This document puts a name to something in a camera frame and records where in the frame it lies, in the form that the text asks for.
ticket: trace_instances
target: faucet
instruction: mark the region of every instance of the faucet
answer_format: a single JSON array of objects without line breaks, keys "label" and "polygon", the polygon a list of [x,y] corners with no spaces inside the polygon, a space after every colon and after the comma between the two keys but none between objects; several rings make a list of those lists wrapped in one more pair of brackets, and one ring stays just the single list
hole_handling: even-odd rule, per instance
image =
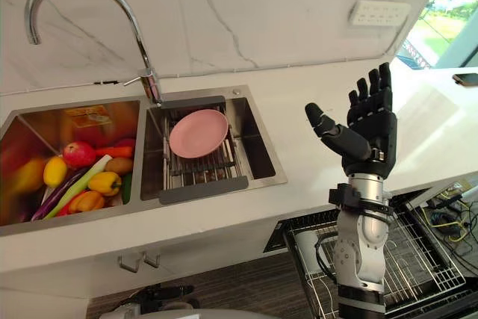
[{"label": "faucet", "polygon": [[[38,45],[41,43],[40,35],[37,30],[37,14],[38,8],[43,0],[27,0],[25,5],[25,27],[28,36],[28,41],[30,44]],[[140,48],[140,53],[144,62],[144,69],[141,69],[138,72],[138,77],[123,83],[124,86],[130,85],[133,82],[141,80],[143,83],[144,91],[148,96],[149,100],[156,105],[161,105],[161,92],[159,89],[158,77],[156,75],[155,69],[152,67],[149,60],[148,52],[144,47],[143,36],[141,35],[140,26],[137,23],[136,16],[133,14],[133,10],[128,5],[126,0],[114,0],[125,12],[128,20],[131,24],[131,29],[136,39],[138,48]]]}]

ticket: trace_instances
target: white countertop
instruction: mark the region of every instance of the white countertop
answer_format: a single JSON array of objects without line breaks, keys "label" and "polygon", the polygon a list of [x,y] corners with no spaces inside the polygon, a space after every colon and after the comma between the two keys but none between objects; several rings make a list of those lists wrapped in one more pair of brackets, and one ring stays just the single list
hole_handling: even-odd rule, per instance
[{"label": "white countertop", "polygon": [[[330,117],[344,123],[349,90],[379,63],[356,61],[162,80],[166,93],[249,85],[288,183],[1,237],[0,270],[51,264],[267,217],[286,218],[293,213],[324,209],[329,206],[329,189],[347,179],[339,156],[327,149],[311,130],[304,106],[316,102]],[[387,190],[413,188],[477,170],[478,87],[465,88],[451,78],[455,72],[477,70],[412,71],[399,61],[392,63],[394,111],[399,128],[397,165],[385,182]],[[142,94],[142,86],[134,84],[127,88],[92,85],[3,96],[1,123],[16,108]],[[65,238],[75,239],[67,250]]]}]

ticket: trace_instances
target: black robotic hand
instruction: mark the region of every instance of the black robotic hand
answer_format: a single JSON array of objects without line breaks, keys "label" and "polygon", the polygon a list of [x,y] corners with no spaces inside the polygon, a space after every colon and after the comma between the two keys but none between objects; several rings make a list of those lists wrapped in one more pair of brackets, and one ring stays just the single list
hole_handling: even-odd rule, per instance
[{"label": "black robotic hand", "polygon": [[368,73],[370,91],[364,78],[357,92],[349,93],[348,128],[336,125],[314,103],[305,107],[315,133],[330,149],[342,156],[346,175],[372,173],[388,177],[395,165],[397,118],[392,112],[391,75],[388,63]]}]

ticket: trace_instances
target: cabinet handle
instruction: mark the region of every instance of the cabinet handle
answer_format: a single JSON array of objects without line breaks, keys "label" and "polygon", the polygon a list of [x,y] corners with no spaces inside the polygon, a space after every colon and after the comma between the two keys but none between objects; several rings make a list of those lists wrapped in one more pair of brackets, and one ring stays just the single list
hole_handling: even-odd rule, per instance
[{"label": "cabinet handle", "polygon": [[128,272],[137,273],[138,270],[140,269],[141,259],[143,259],[144,256],[145,256],[145,253],[142,253],[141,258],[137,259],[136,262],[134,263],[134,267],[130,267],[129,265],[124,264],[122,262],[122,255],[120,255],[118,257],[118,265],[119,265],[120,268],[122,268],[124,270],[127,270]]},{"label": "cabinet handle", "polygon": [[155,261],[152,261],[149,257],[148,257],[148,253],[144,253],[144,257],[143,257],[143,260],[146,264],[149,264],[150,266],[152,266],[153,268],[159,268],[159,254],[156,255],[156,260]]}]

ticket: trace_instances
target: stainless steel sink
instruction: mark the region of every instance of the stainless steel sink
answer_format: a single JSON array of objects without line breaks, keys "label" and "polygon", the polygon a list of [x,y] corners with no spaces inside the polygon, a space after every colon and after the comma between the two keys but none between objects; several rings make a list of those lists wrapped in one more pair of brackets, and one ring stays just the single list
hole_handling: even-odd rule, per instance
[{"label": "stainless steel sink", "polygon": [[[138,96],[13,111],[0,130],[0,235],[287,181],[247,86],[167,93],[164,100],[161,107],[152,107],[145,96]],[[222,111],[229,121],[229,133],[213,154],[186,161],[170,151],[169,132],[183,116],[201,108]],[[128,204],[28,222],[26,214],[40,205],[45,186],[27,193],[10,191],[23,164],[58,155],[74,140],[100,147],[125,137],[136,138]]]},{"label": "stainless steel sink", "polygon": [[[249,88],[223,87],[170,93],[146,117],[141,199],[162,205],[286,182]],[[218,150],[186,160],[170,151],[169,133],[184,116],[203,108],[223,112],[229,133]]]}]

